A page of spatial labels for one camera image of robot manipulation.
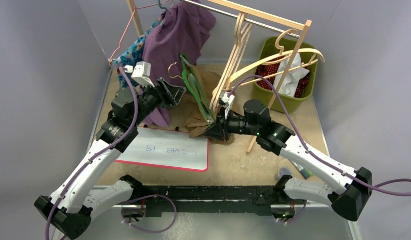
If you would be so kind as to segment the green plastic hanger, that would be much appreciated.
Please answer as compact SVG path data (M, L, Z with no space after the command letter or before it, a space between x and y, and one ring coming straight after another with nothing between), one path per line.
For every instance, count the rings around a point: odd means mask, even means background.
M210 103L206 97L206 93L200 84L200 78L194 71L194 65L189 62L188 56L184 53L180 54L180 60L183 68L182 80L195 101L198 103L202 116L207 121L208 125L211 126L216 120L209 107Z

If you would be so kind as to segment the tan garment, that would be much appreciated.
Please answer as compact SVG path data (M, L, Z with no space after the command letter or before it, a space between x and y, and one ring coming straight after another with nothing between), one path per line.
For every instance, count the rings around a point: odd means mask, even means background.
M193 70L198 78L198 82L201 85L202 89L205 92L205 95L210 102L213 97L213 90L218 86L221 76L215 72L199 69L194 66ZM200 107L198 104L188 115L184 127L189 132L190 138L200 138L204 137L204 133L209 127L206 119L201 113Z

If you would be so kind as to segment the beige plastic hanger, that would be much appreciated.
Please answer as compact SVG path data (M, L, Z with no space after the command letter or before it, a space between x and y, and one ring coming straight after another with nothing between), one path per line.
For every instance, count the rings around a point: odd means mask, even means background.
M271 56L265 57L261 60L258 60L240 70L236 70L234 73L231 73L226 80L226 87L227 90L229 86L242 75L246 74L248 71L258 68L260 66L273 66L276 64L282 64L285 62L284 69L280 72L272 73L269 75L264 76L265 79L274 78L279 75L288 74L292 71L299 70L301 68L306 68L311 65L314 65L318 62L325 62L324 55L317 49L314 48L301 48L301 44L297 42L294 46L293 50L285 50L285 47L280 44L280 41L288 34L296 34L298 31L294 28L283 31L275 40L274 46L278 50L278 53L273 54ZM299 62L298 66L292 66L294 63L295 58L300 54L311 54L311 58L308 62Z

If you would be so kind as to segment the red polka dot skirt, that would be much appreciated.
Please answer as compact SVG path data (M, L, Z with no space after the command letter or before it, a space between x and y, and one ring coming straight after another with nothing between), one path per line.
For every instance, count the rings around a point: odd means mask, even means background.
M273 65L260 65L257 68L256 74L259 75L259 76L263 76L263 77L276 74L277 71L278 71L280 63L273 64ZM291 68L299 67L301 63L302 63L302 60L299 57L299 55L297 55L295 57L293 63L291 64ZM308 81L309 81L309 79L308 79L309 75L310 75L310 73L306 77L304 77L303 79L301 79L299 81L299 84L298 84L296 93L294 95L294 98L302 98L304 88L307 86ZM276 76L268 78L268 81L273 85L274 85L274 82L275 82L275 77ZM259 84L260 87L262 87L264 89L271 90L269 85L266 84L264 81L259 81L258 84Z

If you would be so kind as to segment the white garment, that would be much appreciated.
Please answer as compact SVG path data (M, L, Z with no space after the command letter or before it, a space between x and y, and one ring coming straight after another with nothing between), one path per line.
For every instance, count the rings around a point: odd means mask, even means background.
M282 74L277 75L275 77L274 84L273 84L275 89L279 85L279 82L282 78L282 75L286 69L288 62L289 62L289 59L283 60L278 67L277 73L282 73ZM286 95L289 97L294 97L300 80L305 78L309 73L310 71L304 67L300 67L296 70L289 71L279 89L279 94Z

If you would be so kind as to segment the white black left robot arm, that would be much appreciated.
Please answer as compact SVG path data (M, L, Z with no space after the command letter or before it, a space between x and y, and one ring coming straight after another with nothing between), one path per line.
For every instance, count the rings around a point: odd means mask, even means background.
M40 196L35 208L64 238L82 236L91 222L114 205L131 205L155 194L135 178L126 175L96 195L90 192L98 179L138 136L138 126L157 108L177 106L187 89L163 78L137 94L133 86L120 89L112 101L107 121L71 176L50 196Z

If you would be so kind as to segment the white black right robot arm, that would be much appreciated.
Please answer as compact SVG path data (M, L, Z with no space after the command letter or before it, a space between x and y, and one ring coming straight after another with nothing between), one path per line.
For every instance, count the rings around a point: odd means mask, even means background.
M255 136L256 143L267 152L283 157L312 172L321 182L308 182L283 176L274 188L275 199L307 200L330 206L342 218L356 222L373 191L373 174L365 167L354 169L330 158L302 142L299 134L272 120L270 110L260 100L249 100L244 115L222 107L205 137L227 141L232 134Z

